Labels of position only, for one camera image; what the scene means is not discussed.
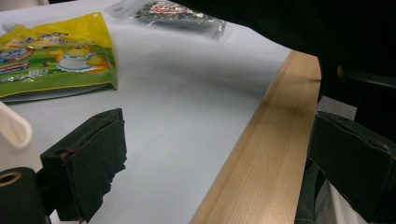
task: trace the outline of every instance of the wooden board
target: wooden board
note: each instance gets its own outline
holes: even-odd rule
[[[293,223],[316,112],[318,59],[292,51],[191,223]]]

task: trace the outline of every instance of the yellow snack bag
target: yellow snack bag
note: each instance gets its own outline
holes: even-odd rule
[[[118,88],[111,37],[100,12],[68,21],[22,25],[0,36],[0,100],[60,97]]]

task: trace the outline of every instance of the cartoon character print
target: cartoon character print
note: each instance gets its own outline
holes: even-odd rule
[[[57,49],[47,52],[47,55],[54,56],[56,67],[65,72],[96,73],[109,67],[107,60],[87,45],[74,46],[67,52],[64,49]]]

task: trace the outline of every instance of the white table surface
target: white table surface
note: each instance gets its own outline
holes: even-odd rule
[[[32,27],[116,2],[5,11],[0,21]],[[290,50],[232,23],[217,42],[104,16],[118,59],[118,91],[8,105],[30,122],[40,152],[89,117],[122,108],[126,170],[90,223],[189,223]]]

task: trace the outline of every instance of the snack bag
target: snack bag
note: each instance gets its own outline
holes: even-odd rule
[[[38,100],[118,87],[111,38],[100,12],[0,36],[0,100]]]
[[[219,40],[226,22],[166,0],[121,0],[105,12],[121,21],[138,21],[147,26],[189,31]]]

